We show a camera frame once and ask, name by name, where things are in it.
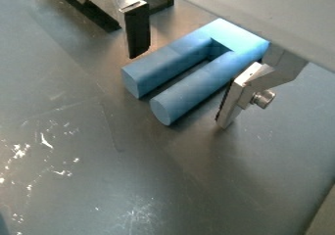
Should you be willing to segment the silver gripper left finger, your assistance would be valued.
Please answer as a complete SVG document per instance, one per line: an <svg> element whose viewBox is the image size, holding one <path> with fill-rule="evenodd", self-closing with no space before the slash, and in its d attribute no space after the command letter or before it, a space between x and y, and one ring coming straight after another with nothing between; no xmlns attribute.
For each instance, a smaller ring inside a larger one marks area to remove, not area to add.
<svg viewBox="0 0 335 235"><path fill-rule="evenodd" d="M128 57L140 56L151 46L149 4L144 0L111 0L124 33Z"/></svg>

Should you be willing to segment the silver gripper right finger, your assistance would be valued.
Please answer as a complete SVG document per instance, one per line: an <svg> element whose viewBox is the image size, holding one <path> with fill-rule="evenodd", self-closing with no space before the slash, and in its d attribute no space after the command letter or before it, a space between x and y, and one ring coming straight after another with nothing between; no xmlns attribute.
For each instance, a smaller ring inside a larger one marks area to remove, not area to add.
<svg viewBox="0 0 335 235"><path fill-rule="evenodd" d="M271 88L295 80L306 65L304 58L270 44L262 62L254 62L231 82L216 114L219 127L227 128L250 105L266 109L276 96Z"/></svg>

